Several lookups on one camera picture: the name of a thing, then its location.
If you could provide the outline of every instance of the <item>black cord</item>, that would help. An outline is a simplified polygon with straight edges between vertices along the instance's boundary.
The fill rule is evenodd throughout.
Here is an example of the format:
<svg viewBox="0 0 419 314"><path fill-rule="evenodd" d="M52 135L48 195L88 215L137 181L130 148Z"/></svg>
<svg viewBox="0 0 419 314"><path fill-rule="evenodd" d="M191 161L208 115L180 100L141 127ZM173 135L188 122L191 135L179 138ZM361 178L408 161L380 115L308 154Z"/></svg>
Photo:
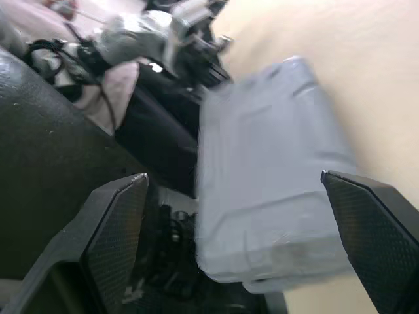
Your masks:
<svg viewBox="0 0 419 314"><path fill-rule="evenodd" d="M23 57L23 61L28 64L32 69L34 69L36 72L39 73L39 69L36 68L36 66L33 64L33 58L32 53L34 53L37 50L49 50L53 53L55 53L60 60L60 65L57 69L53 70L51 74L44 77L44 79L48 82L51 81L59 72L62 71L64 68L64 60L63 57L58 53L61 50L61 47L59 47L56 43L46 41L44 39L39 39L38 41L34 41L30 46L28 51L25 53Z"/></svg>
<svg viewBox="0 0 419 314"><path fill-rule="evenodd" d="M68 52L66 52L65 50L61 50L60 51L62 54L65 54L68 58L70 58L71 60L73 60L75 63L77 63L78 65L80 65L84 70L86 70L88 72L88 74L90 75L90 78L94 81L94 84L99 86L100 89L100 94L103 97L103 99L105 100L105 104L106 107L109 111L109 115L111 116L111 123L112 123L112 128L113 128L113 133L115 134L116 130L117 130L117 119L115 118L115 112L112 108L112 104L111 101L109 100L107 94L105 93L105 90L103 89L103 85L101 84L101 82L99 82L94 74L94 72L91 70L91 68L85 64L82 60L73 57L71 54L69 54Z"/></svg>
<svg viewBox="0 0 419 314"><path fill-rule="evenodd" d="M34 51L37 51L37 50L49 50L49 51L55 53L57 55L58 59L60 59L60 65L57 69L53 70L51 72L51 74L49 74L47 77L44 78L50 84L51 84L51 82L53 82L54 77L64 69L64 57L61 54L64 54L66 57L71 59L77 65L82 67L90 75L90 79L92 79L93 83L95 85L97 85L100 89L100 94L103 97L103 99L105 100L105 104L107 106L107 109L109 111L109 115L111 117L113 133L115 134L115 132L117 130L117 119L115 118L115 112L112 108L111 101L109 100L107 94L105 93L105 90L103 89L103 85L96 78L94 72L91 70L91 68L87 64L85 64L82 60L72 56L71 54L69 54L68 52L63 50L62 49L63 46L64 46L63 42L60 42L60 41L47 41L45 39L39 39L37 41L34 41L29 46L28 51L26 52L26 54L23 57L23 61L25 63L27 63L32 69L36 70L36 72L39 73L39 70L33 64L32 53L34 53Z"/></svg>

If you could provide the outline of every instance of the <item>black fabric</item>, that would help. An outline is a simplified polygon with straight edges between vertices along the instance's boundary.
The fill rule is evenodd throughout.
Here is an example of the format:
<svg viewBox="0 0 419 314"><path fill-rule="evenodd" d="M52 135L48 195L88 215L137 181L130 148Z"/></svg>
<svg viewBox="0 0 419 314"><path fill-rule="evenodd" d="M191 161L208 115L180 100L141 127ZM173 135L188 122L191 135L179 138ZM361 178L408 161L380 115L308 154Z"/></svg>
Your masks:
<svg viewBox="0 0 419 314"><path fill-rule="evenodd" d="M197 141L144 87L134 90L115 138L160 183L194 196Z"/></svg>
<svg viewBox="0 0 419 314"><path fill-rule="evenodd" d="M186 89L151 67L140 64L137 86L145 88L180 124L198 140L200 105L197 95L188 94Z"/></svg>
<svg viewBox="0 0 419 314"><path fill-rule="evenodd" d="M95 188L145 168L0 49L0 278L21 279Z"/></svg>

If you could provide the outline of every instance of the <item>white cloth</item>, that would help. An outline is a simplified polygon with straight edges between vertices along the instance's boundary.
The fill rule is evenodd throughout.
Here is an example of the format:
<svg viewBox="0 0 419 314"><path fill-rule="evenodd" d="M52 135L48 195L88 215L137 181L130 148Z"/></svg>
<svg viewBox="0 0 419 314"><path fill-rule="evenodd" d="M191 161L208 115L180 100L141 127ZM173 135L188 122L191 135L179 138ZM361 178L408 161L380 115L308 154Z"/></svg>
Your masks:
<svg viewBox="0 0 419 314"><path fill-rule="evenodd" d="M13 26L29 41L52 38L75 41L63 24L67 21L37 0L0 0L0 5ZM138 73L137 63L124 63L108 70L102 80L103 90L115 113L117 128L124 120ZM82 97L74 105L93 123L113 135L111 115L98 86L85 86Z"/></svg>

